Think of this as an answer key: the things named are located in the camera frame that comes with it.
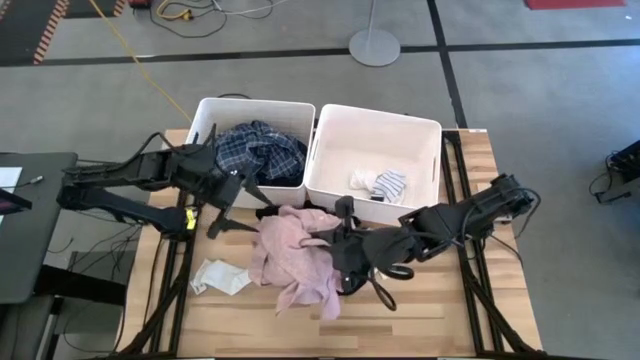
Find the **pink cloth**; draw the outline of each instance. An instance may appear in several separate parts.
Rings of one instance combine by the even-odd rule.
[[[333,229],[340,219],[322,210],[281,206],[279,216],[262,219],[249,267],[249,278],[258,285],[284,287],[278,296],[276,315],[292,304],[322,303],[322,318],[336,319],[340,301],[336,293],[340,274],[333,269],[328,243],[309,232]]]

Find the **blue plaid shirt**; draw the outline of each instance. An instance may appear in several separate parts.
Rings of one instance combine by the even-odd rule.
[[[225,172],[241,171],[246,164],[258,180],[294,178],[304,172],[306,151],[301,150],[306,147],[259,120],[221,133],[215,147],[216,161]]]

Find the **wooden tabletop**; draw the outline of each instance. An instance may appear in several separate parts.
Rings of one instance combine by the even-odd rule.
[[[168,138],[183,143],[187,130],[169,130]],[[461,130],[472,192],[489,187],[498,175],[489,136],[484,130]],[[457,167],[452,170],[461,199]],[[151,194],[154,206],[174,206],[177,190]],[[447,202],[445,186],[440,199]],[[251,233],[233,231],[211,240],[206,230],[217,210],[206,207],[201,214],[191,274],[205,258],[221,259],[239,267],[248,267],[251,258]],[[246,224],[255,224],[254,211],[233,209],[231,216]],[[495,235],[516,247],[511,226],[497,226]],[[155,269],[154,254],[160,234],[146,226],[138,242],[134,268],[127,294],[126,317],[120,348],[126,346],[141,329],[150,277],[155,272],[149,314],[160,289],[167,244],[161,244]],[[527,286],[517,258],[495,241],[487,240],[485,251],[489,276],[497,307],[513,328],[531,346],[541,348],[531,309]],[[398,310],[389,311],[370,284],[356,294],[341,298],[341,316],[337,320],[319,320],[319,307],[296,306],[275,316],[280,289],[249,284],[235,296],[208,289],[196,296],[188,290],[184,309],[179,356],[470,356],[474,355],[462,278],[455,249],[424,263],[412,263],[415,277],[410,281],[383,280]],[[486,315],[478,303],[485,347],[491,349]],[[161,349],[168,347],[173,307],[167,312]]]

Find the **yellow cable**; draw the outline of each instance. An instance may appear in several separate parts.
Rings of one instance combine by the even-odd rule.
[[[122,35],[120,35],[120,32],[118,31],[118,28],[116,28],[115,25],[113,25],[113,23],[104,15],[104,13],[102,12],[102,10],[100,10],[100,8],[98,7],[98,5],[96,4],[95,0],[89,0],[89,2],[91,3],[91,5],[93,5],[93,8],[96,9],[96,11],[98,12],[98,14],[100,14],[100,17],[106,21],[106,23],[109,25],[109,27],[111,28],[111,31],[113,31],[113,33],[118,37],[118,40],[120,40],[120,43],[122,44],[122,47],[129,53],[129,56],[131,56],[131,58],[133,59],[133,61],[138,65],[138,67],[140,68],[140,72],[142,73],[142,76],[145,78],[145,80],[147,80],[147,82],[151,85],[153,85],[153,87],[155,87],[156,89],[158,89],[158,91],[160,91],[160,93],[162,95],[164,95],[165,98],[167,98],[167,100],[169,100],[169,102],[171,103],[171,105],[173,105],[180,113],[182,113],[182,115],[184,115],[184,117],[187,119],[187,121],[189,121],[189,123],[191,123],[193,120],[191,119],[191,116],[189,116],[189,114],[187,114],[186,111],[184,111],[180,105],[178,105],[178,103],[173,100],[173,98],[171,96],[169,96],[169,94],[167,94],[166,91],[164,91],[163,88],[160,87],[160,85],[158,85],[155,81],[153,81],[153,79],[151,79],[151,77],[149,76],[149,74],[147,73],[147,70],[145,70],[144,66],[142,66],[142,64],[140,63],[140,61],[138,61],[138,56],[135,54],[135,52],[129,47],[129,45],[127,44],[127,40],[124,39],[124,37]]]
[[[184,18],[185,15],[189,14],[189,10],[182,10],[181,13],[176,15],[164,15],[162,11],[164,10],[168,2],[169,0],[164,0],[162,4],[160,4],[160,6],[156,8],[156,15],[158,15],[158,17],[161,17],[167,20],[175,20],[175,19]]]

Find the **white plastic bin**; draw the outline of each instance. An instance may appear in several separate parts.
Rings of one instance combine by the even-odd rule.
[[[238,124],[261,120],[280,132],[296,137],[309,147],[315,113],[316,109],[313,105],[304,103],[205,98],[198,105],[186,143],[191,143],[196,133],[199,134],[198,142],[202,143],[209,135],[214,123],[216,123],[216,132],[219,134]],[[306,197],[304,184],[295,188],[274,186],[259,186],[259,188],[269,200],[278,205],[302,206]],[[233,206],[261,209],[266,204],[243,190],[238,194]]]
[[[325,105],[307,163],[305,185],[311,202],[330,209],[343,195],[355,198],[355,215],[396,225],[414,209],[438,203],[442,127],[433,120],[341,105]],[[354,170],[387,169],[407,177],[401,205],[369,200],[352,190]]]

